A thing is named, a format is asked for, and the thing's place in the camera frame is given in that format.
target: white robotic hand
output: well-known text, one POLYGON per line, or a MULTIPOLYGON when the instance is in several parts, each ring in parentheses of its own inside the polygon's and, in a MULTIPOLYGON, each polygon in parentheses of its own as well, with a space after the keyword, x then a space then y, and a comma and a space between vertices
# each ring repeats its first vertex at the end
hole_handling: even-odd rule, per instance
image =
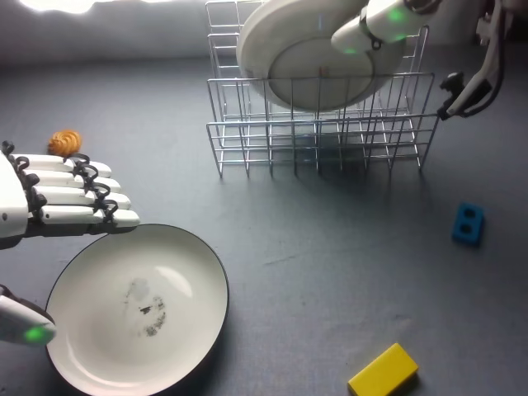
MULTIPOLYGON (((23 238, 121 233, 139 225, 104 163, 71 158, 0 153, 0 250, 23 238)), ((44 345, 55 335, 53 319, 0 285, 0 341, 44 345)))

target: orange pastry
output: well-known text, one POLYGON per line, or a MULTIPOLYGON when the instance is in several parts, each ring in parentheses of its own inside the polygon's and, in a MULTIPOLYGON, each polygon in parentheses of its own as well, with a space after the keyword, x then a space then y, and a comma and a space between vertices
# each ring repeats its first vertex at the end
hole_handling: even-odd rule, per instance
POLYGON ((48 150, 61 157, 78 153, 83 143, 83 138, 76 130, 60 130, 55 132, 49 140, 48 150))

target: blue block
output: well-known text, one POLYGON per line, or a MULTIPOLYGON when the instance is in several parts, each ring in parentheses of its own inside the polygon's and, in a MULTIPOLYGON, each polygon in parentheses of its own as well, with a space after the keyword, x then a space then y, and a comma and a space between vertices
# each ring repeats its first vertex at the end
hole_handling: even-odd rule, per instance
POLYGON ((483 224, 484 211, 482 208, 471 204, 461 204, 453 227, 453 239, 477 246, 480 243, 483 224))

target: yellow rectangular object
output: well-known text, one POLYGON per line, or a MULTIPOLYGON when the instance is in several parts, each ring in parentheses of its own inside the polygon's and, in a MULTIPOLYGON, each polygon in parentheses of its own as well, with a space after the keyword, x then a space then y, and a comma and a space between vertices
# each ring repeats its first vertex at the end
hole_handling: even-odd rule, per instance
POLYGON ((357 396, 387 396, 418 371, 418 365, 399 345, 392 345, 350 381, 357 396))

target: gray table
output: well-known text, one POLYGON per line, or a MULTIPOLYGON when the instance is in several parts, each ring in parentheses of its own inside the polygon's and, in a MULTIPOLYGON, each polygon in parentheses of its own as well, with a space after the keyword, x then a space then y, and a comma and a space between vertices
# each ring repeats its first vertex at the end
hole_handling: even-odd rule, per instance
MULTIPOLYGON (((471 72, 481 56, 438 49, 424 69, 471 72)), ((526 59, 509 57, 493 107, 441 124, 423 177, 397 163, 392 180, 385 166, 367 178, 313 169, 295 178, 284 167, 247 179, 229 168, 220 180, 204 127, 205 59, 4 71, 0 130, 27 153, 56 130, 82 131, 83 152, 111 165, 145 223, 188 229, 221 257, 224 335, 165 394, 345 396, 358 370, 401 342, 421 366, 413 395, 518 395, 528 373, 523 72, 526 59), (486 210, 480 249, 450 239, 461 201, 486 210)), ((444 98, 436 89, 431 110, 444 98)), ((26 240, 0 252, 0 281, 45 305, 94 239, 26 240)), ((43 349, 0 344, 0 395, 70 393, 43 349)))

